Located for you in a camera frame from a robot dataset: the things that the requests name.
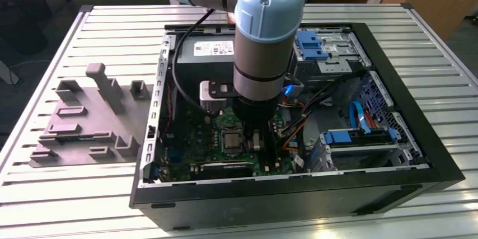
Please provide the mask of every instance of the blue drive bracket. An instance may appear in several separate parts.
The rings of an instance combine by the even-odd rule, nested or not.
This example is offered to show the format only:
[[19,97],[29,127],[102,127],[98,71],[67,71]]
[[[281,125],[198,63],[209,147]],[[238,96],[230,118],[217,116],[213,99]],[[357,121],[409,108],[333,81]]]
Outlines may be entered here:
[[352,101],[349,103],[349,109],[348,109],[349,126],[352,128],[356,128],[355,113],[353,113],[355,110],[356,110],[357,121],[360,122],[360,128],[363,129],[365,134],[369,134],[369,128],[365,122],[365,116],[363,114],[363,107],[357,101]]
[[322,133],[322,138],[325,140],[325,144],[330,143],[349,143],[350,137],[348,134],[348,131],[340,130],[340,131],[328,131]]
[[326,60],[328,53],[321,50],[321,39],[313,31],[297,31],[296,44],[301,51],[302,60]]

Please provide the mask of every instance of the slotted aluminum surface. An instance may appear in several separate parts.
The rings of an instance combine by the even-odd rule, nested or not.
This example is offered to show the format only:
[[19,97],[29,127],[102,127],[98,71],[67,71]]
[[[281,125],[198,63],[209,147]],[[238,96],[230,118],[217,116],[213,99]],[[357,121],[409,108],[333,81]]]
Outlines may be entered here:
[[[121,85],[154,76],[165,24],[204,14],[189,6],[94,7],[81,12],[0,153],[0,238],[471,238],[478,234],[478,90],[475,78],[413,11],[399,5],[305,7],[304,22],[365,22],[441,138],[465,180],[381,215],[165,233],[128,208],[133,163],[30,168],[29,154],[63,78],[91,86],[102,62]],[[224,13],[208,23],[225,22]]]

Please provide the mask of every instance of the black cable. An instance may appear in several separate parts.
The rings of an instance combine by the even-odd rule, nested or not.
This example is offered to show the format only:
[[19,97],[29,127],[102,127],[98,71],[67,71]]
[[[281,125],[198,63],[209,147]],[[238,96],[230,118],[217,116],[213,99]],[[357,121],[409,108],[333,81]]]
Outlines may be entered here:
[[334,88],[334,86],[338,85],[338,83],[346,81],[350,78],[356,78],[356,77],[361,77],[364,75],[365,71],[357,71],[353,72],[350,74],[345,74],[338,76],[332,82],[329,82],[312,96],[312,98],[308,100],[308,102],[305,103],[301,111],[300,111],[300,117],[292,122],[292,124],[289,126],[286,126],[281,133],[284,133],[285,131],[288,131],[290,128],[293,128],[294,126],[297,126],[304,120],[306,120],[306,117],[309,116],[309,114],[312,113],[312,105],[316,103],[320,103],[322,100],[325,100],[330,94],[332,94],[332,90]]
[[[298,157],[301,158],[301,160],[302,160],[304,163],[305,163],[304,128],[301,128],[301,129],[297,131],[296,138],[297,138],[297,155],[298,155]],[[296,165],[296,171],[297,171],[298,173],[301,173],[301,172],[304,171],[304,167],[305,167],[305,165],[302,165],[302,167],[300,167],[298,165]]]
[[184,91],[184,89],[181,88],[178,81],[177,81],[177,77],[176,77],[176,63],[177,63],[177,58],[178,58],[178,51],[180,51],[180,47],[181,44],[184,43],[185,38],[189,36],[189,34],[193,32],[193,30],[197,28],[197,26],[204,22],[204,20],[209,17],[209,15],[213,13],[213,9],[209,9],[208,12],[205,13],[205,15],[198,19],[198,21],[189,27],[189,29],[186,29],[185,33],[182,34],[182,36],[180,37],[178,41],[177,41],[177,46],[173,52],[173,58],[172,58],[172,79],[173,79],[173,84],[176,85],[177,91],[180,93],[180,95],[182,96],[184,100],[189,103],[189,105],[192,105],[202,114],[205,114],[209,117],[214,117],[217,116],[216,113],[210,113],[208,112],[205,109],[202,109],[202,107],[193,101],[193,99],[189,97],[189,95],[186,94],[186,92]]
[[310,107],[310,105],[313,103],[316,103],[317,101],[321,102],[322,100],[325,100],[328,98],[328,95],[322,95],[321,97],[318,96],[321,93],[324,93],[325,91],[330,90],[334,86],[337,86],[338,83],[346,81],[350,78],[356,78],[356,77],[361,77],[364,75],[365,71],[357,71],[353,72],[350,74],[345,74],[338,76],[330,83],[328,83],[312,96],[312,98],[309,99],[309,101],[305,103],[300,114],[304,114],[308,110],[308,108]]

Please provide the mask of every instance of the orange wire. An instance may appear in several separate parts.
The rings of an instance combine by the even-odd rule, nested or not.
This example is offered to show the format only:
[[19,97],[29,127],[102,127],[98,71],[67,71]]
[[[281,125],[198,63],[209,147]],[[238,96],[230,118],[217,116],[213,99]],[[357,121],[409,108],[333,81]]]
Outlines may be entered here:
[[298,131],[300,128],[304,126],[305,121],[298,125],[298,127],[296,127],[296,129],[294,129],[294,131],[293,131],[290,137],[286,139],[286,141],[285,141],[284,145],[281,146],[281,148],[285,148],[285,145],[289,143],[289,141],[292,140],[292,138],[296,136],[297,131]]
[[[286,105],[286,106],[290,106],[290,105],[293,105],[293,103],[288,103],[286,102],[286,96],[284,96],[284,105]],[[304,105],[304,103],[297,103],[297,106],[300,106],[300,107],[304,107],[305,105]]]
[[296,148],[282,148],[284,151],[298,151]]
[[369,121],[369,123],[368,123],[369,127],[377,128],[377,125],[375,124],[373,119],[367,111],[365,111],[365,118]]

